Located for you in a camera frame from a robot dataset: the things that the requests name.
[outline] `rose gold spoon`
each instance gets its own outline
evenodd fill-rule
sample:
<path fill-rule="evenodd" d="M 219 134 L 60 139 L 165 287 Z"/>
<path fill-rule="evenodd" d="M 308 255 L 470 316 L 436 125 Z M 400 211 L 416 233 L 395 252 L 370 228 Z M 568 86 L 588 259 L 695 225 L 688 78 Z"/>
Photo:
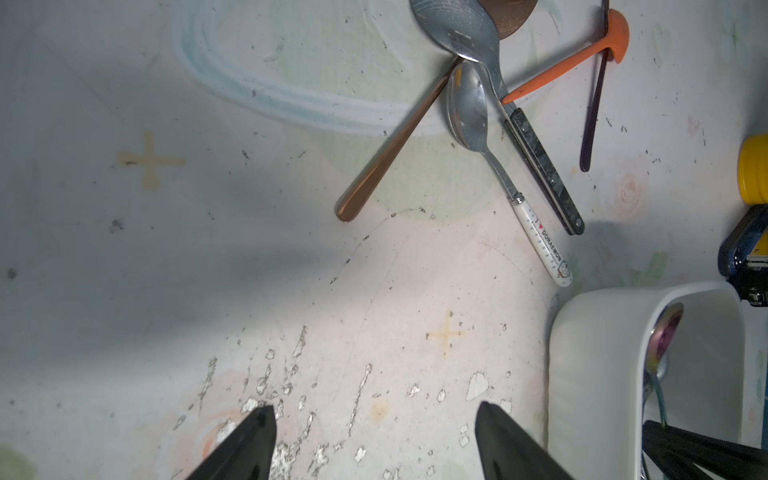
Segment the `rose gold spoon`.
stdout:
<path fill-rule="evenodd" d="M 538 0 L 479 0 L 480 4 L 493 18 L 500 38 L 507 38 L 515 33 L 533 12 Z M 386 146 L 374 157 L 373 161 L 347 190 L 336 208 L 339 220 L 349 222 L 357 217 L 366 201 L 370 198 L 376 185 L 392 165 L 397 154 L 416 129 L 416 125 L 424 118 L 427 110 L 435 103 L 440 92 L 448 83 L 448 78 L 456 65 L 462 62 L 460 57 L 451 63 L 435 87 L 424 98 L 421 104 L 411 113 L 410 117 L 397 132 L 389 138 Z"/>

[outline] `utensil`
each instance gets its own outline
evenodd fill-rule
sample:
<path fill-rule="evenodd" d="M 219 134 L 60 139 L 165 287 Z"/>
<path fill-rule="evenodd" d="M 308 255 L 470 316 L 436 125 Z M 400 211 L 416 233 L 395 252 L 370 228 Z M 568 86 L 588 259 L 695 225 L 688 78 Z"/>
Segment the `utensil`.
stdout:
<path fill-rule="evenodd" d="M 507 172 L 488 149 L 488 102 L 479 68 L 482 67 L 465 61 L 451 73 L 446 102 L 451 130 L 461 145 L 479 152 L 490 163 L 549 276 L 559 286 L 568 286 L 573 281 L 568 264 L 554 246 L 531 205 L 515 188 Z"/>
<path fill-rule="evenodd" d="M 525 20 L 533 12 L 538 0 L 481 0 L 483 8 L 488 11 L 498 29 L 501 38 L 507 38 L 520 28 Z M 416 126 L 424 118 L 427 110 L 435 103 L 435 100 L 445 88 L 448 76 L 456 65 L 462 61 L 461 57 L 451 63 L 444 75 L 437 81 L 435 87 L 424 97 L 421 104 L 406 118 L 406 122 L 393 136 L 389 138 L 387 145 L 381 150 L 355 183 L 347 190 L 336 207 L 336 216 L 343 222 L 349 222 L 357 217 L 362 207 L 366 204 L 371 194 L 384 178 L 384 174 L 392 165 L 392 162 L 400 153 L 403 145 L 410 138 Z"/>
<path fill-rule="evenodd" d="M 603 23 L 605 32 L 608 35 L 608 11 L 611 7 L 608 0 L 603 0 Z M 594 143 L 594 130 L 598 125 L 598 108 L 600 107 L 600 96 L 603 94 L 603 79 L 605 78 L 605 66 L 608 63 L 608 55 L 611 53 L 609 48 L 603 50 L 603 59 L 600 60 L 600 72 L 598 73 L 598 82 L 594 86 L 594 95 L 592 95 L 592 105 L 587 113 L 587 123 L 584 125 L 584 137 L 581 139 L 581 156 L 579 157 L 579 167 L 581 171 L 588 172 L 592 163 L 592 145 Z"/>
<path fill-rule="evenodd" d="M 485 67 L 495 102 L 539 186 L 566 231 L 582 234 L 584 221 L 525 113 L 514 104 L 502 107 L 499 102 L 508 90 L 498 64 L 498 32 L 488 13 L 477 0 L 411 0 L 411 8 L 419 25 L 443 48 Z"/>
<path fill-rule="evenodd" d="M 627 19 L 614 9 L 608 11 L 608 33 L 603 38 L 536 75 L 531 80 L 526 81 L 523 85 L 505 96 L 502 99 L 502 103 L 512 104 L 518 98 L 545 86 L 606 48 L 609 48 L 614 54 L 616 63 L 621 63 L 624 60 L 624 55 L 627 53 L 627 48 L 629 48 L 629 24 Z"/>

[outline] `black handle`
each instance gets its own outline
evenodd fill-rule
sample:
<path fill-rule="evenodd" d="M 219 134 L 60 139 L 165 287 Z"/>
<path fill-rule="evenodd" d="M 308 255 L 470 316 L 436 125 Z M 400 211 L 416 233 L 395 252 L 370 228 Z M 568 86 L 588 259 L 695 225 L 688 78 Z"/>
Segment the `black handle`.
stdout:
<path fill-rule="evenodd" d="M 594 97 L 592 97 L 592 105 L 589 107 L 587 124 L 584 126 L 584 139 L 581 141 L 581 156 L 578 161 L 579 167 L 583 172 L 588 172 L 589 167 L 592 164 L 594 129 L 598 124 L 598 108 L 600 107 L 600 96 L 603 93 L 603 79 L 605 78 L 605 65 L 608 63 L 608 51 L 607 48 L 603 50 L 603 60 L 600 63 L 598 84 L 594 88 Z"/>
<path fill-rule="evenodd" d="M 544 150 L 544 146 L 541 145 L 536 132 L 525 117 L 525 113 L 521 108 L 507 113 L 511 121 L 507 127 L 512 133 L 512 138 L 521 150 L 522 157 L 531 169 L 539 187 L 544 191 L 549 204 L 552 205 L 565 227 L 565 231 L 570 235 L 581 235 L 584 232 L 584 221 L 549 155 Z"/>

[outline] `orange silicone ladle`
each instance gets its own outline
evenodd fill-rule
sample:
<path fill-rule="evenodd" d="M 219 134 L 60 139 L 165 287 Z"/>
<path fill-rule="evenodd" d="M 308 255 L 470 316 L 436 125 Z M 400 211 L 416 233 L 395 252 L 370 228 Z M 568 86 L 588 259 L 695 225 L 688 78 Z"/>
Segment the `orange silicone ladle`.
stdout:
<path fill-rule="evenodd" d="M 526 81 L 520 88 L 517 88 L 512 93 L 502 98 L 502 103 L 510 104 L 518 98 L 531 93 L 533 90 L 538 90 L 557 77 L 560 77 L 565 72 L 571 70 L 576 65 L 579 65 L 584 60 L 590 58 L 592 55 L 596 55 L 606 48 L 611 50 L 616 63 L 621 63 L 621 61 L 624 60 L 624 54 L 627 53 L 627 47 L 629 47 L 629 24 L 627 23 L 627 19 L 618 11 L 611 9 L 608 12 L 608 33 L 601 38 L 600 41 L 593 43 L 584 50 L 573 54 L 554 67 L 549 68 L 547 71 L 543 71 L 531 80 Z"/>

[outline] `yellow cross pattern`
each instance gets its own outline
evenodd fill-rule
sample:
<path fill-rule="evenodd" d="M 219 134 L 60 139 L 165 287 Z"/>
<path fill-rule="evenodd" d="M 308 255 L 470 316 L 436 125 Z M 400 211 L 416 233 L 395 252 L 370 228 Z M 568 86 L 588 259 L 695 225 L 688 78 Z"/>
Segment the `yellow cross pattern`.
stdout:
<path fill-rule="evenodd" d="M 160 178 L 157 177 L 157 167 L 181 167 L 185 163 L 183 157 L 154 154 L 154 134 L 147 130 L 144 132 L 144 153 L 135 154 L 130 151 L 118 153 L 118 163 L 123 167 L 141 165 L 144 167 L 144 176 L 141 177 L 141 186 L 147 190 L 155 191 L 160 188 Z"/>
<path fill-rule="evenodd" d="M 451 310 L 445 312 L 445 328 L 441 330 L 440 332 L 429 332 L 427 333 L 427 339 L 431 339 L 433 336 L 441 336 L 442 337 L 442 358 L 445 358 L 448 356 L 448 348 L 451 346 L 451 337 L 452 336 L 464 336 L 465 332 L 453 332 L 451 331 L 451 317 L 453 316 L 453 312 Z"/>

